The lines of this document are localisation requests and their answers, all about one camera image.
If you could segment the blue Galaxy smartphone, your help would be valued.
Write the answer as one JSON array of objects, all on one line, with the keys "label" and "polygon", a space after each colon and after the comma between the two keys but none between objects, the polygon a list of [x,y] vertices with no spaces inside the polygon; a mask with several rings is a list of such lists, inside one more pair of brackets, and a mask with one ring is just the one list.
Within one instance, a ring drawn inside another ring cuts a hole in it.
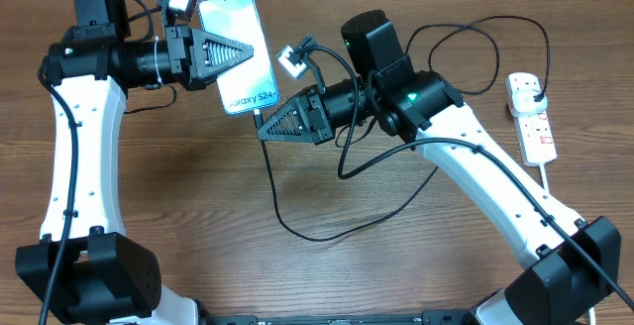
[{"label": "blue Galaxy smartphone", "polygon": [[253,47],[254,56],[221,74],[217,86],[227,114],[275,105],[279,100],[256,0],[202,0],[202,28]]}]

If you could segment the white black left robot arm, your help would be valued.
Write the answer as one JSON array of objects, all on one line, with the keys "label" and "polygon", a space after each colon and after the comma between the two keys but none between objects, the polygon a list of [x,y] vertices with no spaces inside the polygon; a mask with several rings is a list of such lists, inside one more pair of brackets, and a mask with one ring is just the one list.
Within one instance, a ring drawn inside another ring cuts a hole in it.
[{"label": "white black left robot arm", "polygon": [[118,196],[128,92],[202,90],[249,60],[251,45],[190,27],[197,0],[158,0],[163,34],[131,36],[128,0],[73,0],[76,22],[38,71],[53,99],[53,183],[39,241],[16,252],[41,318],[64,324],[209,324],[197,299],[161,280],[156,255],[131,240]]}]

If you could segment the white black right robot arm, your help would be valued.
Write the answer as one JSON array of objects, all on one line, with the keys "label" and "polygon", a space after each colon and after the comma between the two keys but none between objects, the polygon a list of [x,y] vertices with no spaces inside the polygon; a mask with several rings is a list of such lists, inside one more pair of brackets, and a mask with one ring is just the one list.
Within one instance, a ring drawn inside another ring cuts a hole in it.
[{"label": "white black right robot arm", "polygon": [[372,120],[401,149],[418,150],[494,224],[522,273],[468,309],[428,309],[423,324],[575,324],[621,294],[621,236],[606,218],[586,221],[557,200],[485,131],[463,91],[432,69],[416,70],[380,10],[341,29],[348,78],[317,78],[255,124],[262,142],[319,145]]}]

